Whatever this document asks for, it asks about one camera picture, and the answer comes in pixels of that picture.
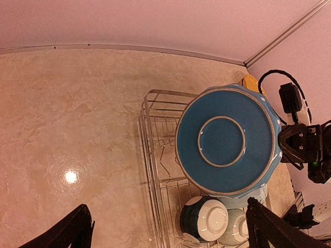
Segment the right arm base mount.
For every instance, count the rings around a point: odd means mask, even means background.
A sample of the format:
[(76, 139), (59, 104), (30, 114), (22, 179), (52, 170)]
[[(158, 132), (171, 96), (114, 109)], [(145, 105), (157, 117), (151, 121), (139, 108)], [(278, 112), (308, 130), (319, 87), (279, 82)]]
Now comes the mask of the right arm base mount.
[(314, 207), (315, 205), (311, 204), (304, 207), (302, 212), (298, 212), (297, 206), (292, 205), (282, 219), (296, 229), (310, 229), (312, 226), (319, 225), (313, 217)]

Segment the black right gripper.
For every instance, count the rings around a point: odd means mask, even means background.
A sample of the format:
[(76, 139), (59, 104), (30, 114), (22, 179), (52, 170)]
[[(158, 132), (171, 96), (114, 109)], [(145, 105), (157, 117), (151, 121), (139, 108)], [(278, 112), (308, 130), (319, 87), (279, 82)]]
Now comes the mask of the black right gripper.
[(330, 180), (330, 122), (306, 126), (303, 123), (281, 127), (278, 144), (281, 163), (303, 169), (308, 163), (308, 178), (314, 183)]

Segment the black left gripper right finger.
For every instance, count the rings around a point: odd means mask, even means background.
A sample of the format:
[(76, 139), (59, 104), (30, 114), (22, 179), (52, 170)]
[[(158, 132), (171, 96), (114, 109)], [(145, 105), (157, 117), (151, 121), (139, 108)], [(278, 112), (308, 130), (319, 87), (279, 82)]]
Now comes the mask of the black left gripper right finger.
[(250, 247), (328, 247), (295, 229), (253, 197), (248, 199), (246, 221)]

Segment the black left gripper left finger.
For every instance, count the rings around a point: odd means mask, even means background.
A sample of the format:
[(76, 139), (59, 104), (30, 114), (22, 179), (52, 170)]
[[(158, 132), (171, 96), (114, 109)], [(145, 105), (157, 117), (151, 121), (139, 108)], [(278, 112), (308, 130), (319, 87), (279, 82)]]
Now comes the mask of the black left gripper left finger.
[(88, 206), (80, 204), (49, 230), (21, 247), (91, 247), (94, 225)]

